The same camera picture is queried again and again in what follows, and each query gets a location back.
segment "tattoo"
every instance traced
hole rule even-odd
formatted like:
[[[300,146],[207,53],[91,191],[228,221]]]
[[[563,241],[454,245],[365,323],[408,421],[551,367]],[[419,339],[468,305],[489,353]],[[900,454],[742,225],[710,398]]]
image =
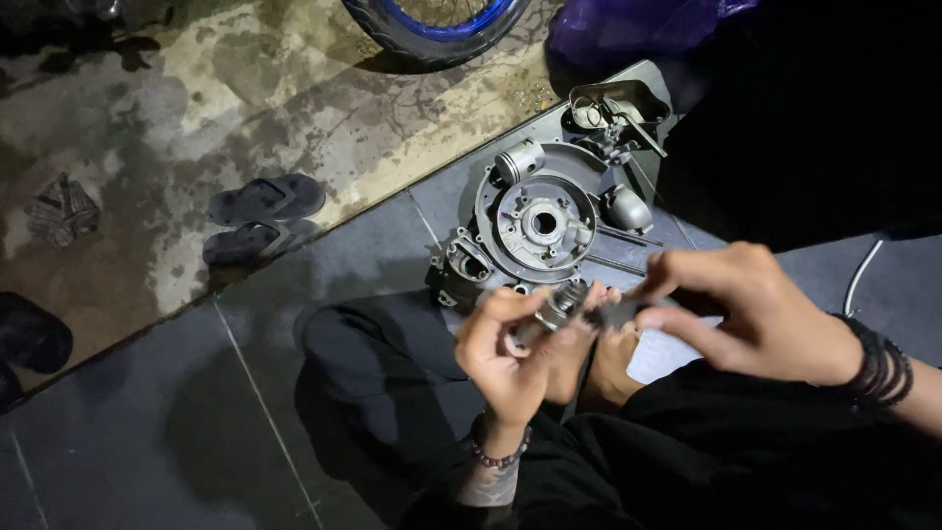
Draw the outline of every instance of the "tattoo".
[[[456,500],[466,506],[493,507],[506,506],[513,502],[517,491],[517,471],[520,460],[513,462],[506,470],[495,470],[474,464],[470,475],[458,492]]]

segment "tile grout line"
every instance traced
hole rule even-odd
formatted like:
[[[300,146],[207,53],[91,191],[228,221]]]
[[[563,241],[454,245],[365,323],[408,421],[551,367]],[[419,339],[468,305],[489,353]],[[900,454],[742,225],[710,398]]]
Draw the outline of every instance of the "tile grout line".
[[[20,441],[16,438],[16,431],[13,430],[12,425],[9,428],[9,437],[13,440],[13,448],[16,449],[16,457],[20,460],[20,468],[23,470],[23,475],[26,477],[29,492],[33,495],[33,504],[36,505],[36,510],[40,512],[42,527],[49,530],[49,521],[46,520],[45,510],[42,509],[40,495],[36,492],[36,485],[33,483],[33,475],[29,472],[29,466],[26,465],[26,458],[23,455],[23,450],[20,449]]]
[[[291,474],[294,475],[295,480],[298,482],[298,487],[300,488],[301,493],[304,495],[304,501],[307,503],[308,508],[311,510],[311,513],[314,514],[314,519],[317,521],[317,527],[323,530],[324,524],[320,520],[320,516],[317,514],[315,509],[315,503],[311,502],[311,495],[308,494],[307,488],[304,487],[304,483],[300,480],[300,474],[298,473],[298,468],[295,466],[294,460],[291,458],[291,454],[288,453],[288,448],[284,445],[284,439],[282,438],[281,431],[278,430],[278,426],[275,424],[275,419],[271,416],[271,412],[268,411],[268,406],[265,404],[265,398],[262,397],[262,392],[258,388],[258,385],[255,383],[255,378],[252,377],[252,372],[249,370],[249,363],[246,362],[245,356],[242,355],[242,349],[239,348],[238,343],[236,343],[236,336],[233,335],[232,328],[229,327],[229,323],[226,321],[226,318],[222,315],[222,310],[219,309],[219,304],[216,301],[216,298],[213,298],[213,307],[216,308],[216,313],[219,315],[219,319],[222,320],[222,326],[226,328],[226,334],[229,336],[229,341],[233,344],[235,349],[235,355],[238,357],[239,362],[242,363],[242,369],[245,371],[246,376],[249,378],[249,384],[252,385],[252,391],[255,392],[255,397],[258,398],[258,404],[262,406],[262,411],[265,413],[265,417],[268,419],[268,424],[271,425],[271,430],[275,434],[275,438],[278,440],[278,445],[282,448],[282,453],[284,454],[284,459],[288,462],[288,467],[291,468]]]
[[[409,195],[409,200],[412,201],[413,206],[418,211],[418,216],[422,218],[422,223],[425,224],[425,227],[429,230],[431,234],[431,240],[435,241],[435,246],[438,247],[438,250],[442,250],[442,243],[438,242],[438,236],[435,235],[435,231],[431,229],[431,224],[429,220],[425,218],[425,214],[422,213],[422,208],[418,207],[418,202],[415,200],[415,197],[412,195],[412,191],[406,188],[406,194]]]

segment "forearm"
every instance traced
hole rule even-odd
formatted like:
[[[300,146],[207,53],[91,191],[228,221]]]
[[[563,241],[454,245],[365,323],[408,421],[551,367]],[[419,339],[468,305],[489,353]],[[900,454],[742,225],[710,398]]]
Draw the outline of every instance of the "forearm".
[[[485,414],[481,429],[481,449],[490,458],[513,455],[520,447],[526,426],[507,426],[496,422],[491,414]],[[469,464],[467,478],[459,486],[455,500],[462,505],[475,507],[506,506],[513,502],[517,491],[517,460],[504,470],[484,467],[477,461]]]
[[[942,440],[942,372],[913,358],[913,389],[893,406],[902,419],[926,434]]]

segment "white cable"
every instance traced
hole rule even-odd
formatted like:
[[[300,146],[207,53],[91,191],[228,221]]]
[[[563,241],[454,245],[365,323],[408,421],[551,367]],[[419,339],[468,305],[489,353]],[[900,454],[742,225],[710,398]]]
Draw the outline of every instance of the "white cable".
[[[877,240],[873,243],[873,246],[870,248],[870,251],[867,252],[867,257],[860,262],[860,266],[857,267],[857,272],[853,274],[853,279],[851,280],[851,286],[847,288],[847,296],[844,297],[844,316],[850,317],[856,311],[851,311],[851,300],[853,299],[853,291],[857,289],[857,282],[860,281],[860,276],[864,274],[864,269],[870,264],[870,260],[873,259],[873,256],[880,250],[880,245],[883,244],[883,240]]]

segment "bolt hole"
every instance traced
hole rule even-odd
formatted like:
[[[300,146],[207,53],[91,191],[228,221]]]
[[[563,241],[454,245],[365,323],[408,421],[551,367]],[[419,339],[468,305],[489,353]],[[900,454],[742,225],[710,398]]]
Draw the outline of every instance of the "bolt hole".
[[[536,214],[533,216],[533,229],[544,236],[552,234],[556,230],[556,217],[546,212]]]

